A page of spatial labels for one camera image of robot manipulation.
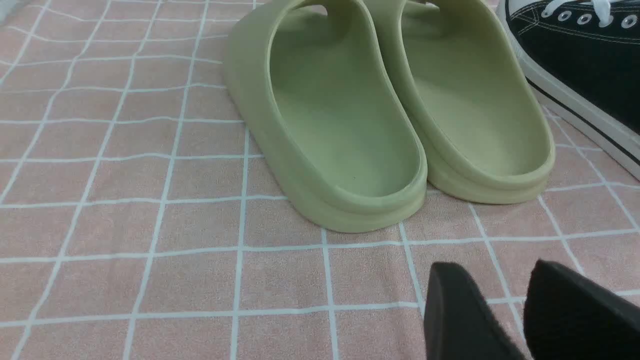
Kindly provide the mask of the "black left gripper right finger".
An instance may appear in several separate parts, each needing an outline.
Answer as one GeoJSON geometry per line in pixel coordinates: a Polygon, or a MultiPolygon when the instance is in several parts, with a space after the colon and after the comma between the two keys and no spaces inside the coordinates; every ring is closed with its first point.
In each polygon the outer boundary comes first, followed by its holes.
{"type": "Polygon", "coordinates": [[[538,259],[523,332],[535,360],[637,360],[640,309],[573,269],[538,259]]]}

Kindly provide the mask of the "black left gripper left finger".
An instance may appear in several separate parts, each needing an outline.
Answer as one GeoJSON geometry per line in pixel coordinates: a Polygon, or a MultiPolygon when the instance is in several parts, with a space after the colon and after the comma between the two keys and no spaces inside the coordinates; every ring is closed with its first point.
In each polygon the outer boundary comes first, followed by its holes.
{"type": "Polygon", "coordinates": [[[524,360],[471,274],[454,262],[430,266],[423,315],[428,360],[524,360]]]}

